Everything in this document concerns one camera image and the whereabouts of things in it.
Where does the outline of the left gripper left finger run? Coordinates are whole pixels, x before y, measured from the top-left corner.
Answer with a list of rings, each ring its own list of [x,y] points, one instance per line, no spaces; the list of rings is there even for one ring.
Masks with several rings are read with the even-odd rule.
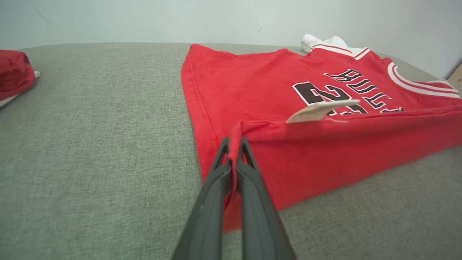
[[[232,188],[232,160],[229,138],[224,138],[215,155],[185,228],[174,260],[221,260],[226,196]]]

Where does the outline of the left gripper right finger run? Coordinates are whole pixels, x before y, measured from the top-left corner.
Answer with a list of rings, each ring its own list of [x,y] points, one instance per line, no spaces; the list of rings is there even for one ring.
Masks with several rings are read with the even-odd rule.
[[[241,138],[239,145],[236,180],[241,195],[243,259],[295,260],[292,244],[246,138]]]

